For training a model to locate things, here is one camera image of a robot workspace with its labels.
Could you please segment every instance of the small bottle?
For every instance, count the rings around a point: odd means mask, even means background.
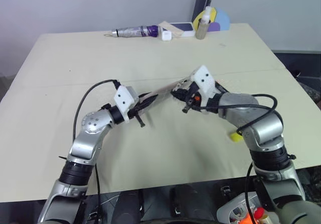
[[[266,211],[261,207],[255,211],[254,218],[258,220],[260,224],[273,224]]]
[[[202,40],[205,38],[205,35],[207,33],[207,30],[210,26],[210,18],[211,18],[211,7],[205,7],[205,12],[202,15],[202,18],[200,19],[199,27],[197,28],[195,37],[199,40]]]

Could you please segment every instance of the beige tabletop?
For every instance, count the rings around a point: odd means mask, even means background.
[[[247,24],[209,33],[204,40],[108,38],[104,32],[42,35],[0,103],[0,201],[45,199],[72,144],[72,122],[85,91],[116,78],[138,94],[189,75],[204,64],[229,91],[277,97],[288,152],[296,168],[320,165],[321,113],[282,63]],[[113,104],[103,85],[80,111]],[[262,104],[271,104],[260,99]],[[104,140],[97,165],[102,192],[241,177],[251,162],[235,127],[217,115],[190,111],[173,99],[137,121],[121,124]],[[94,178],[88,194],[96,192]]]

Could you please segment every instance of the gray wall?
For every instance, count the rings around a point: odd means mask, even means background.
[[[195,0],[0,0],[0,72],[17,73],[42,33],[190,21]]]
[[[272,50],[321,51],[321,0],[212,0],[232,23],[249,23]]]

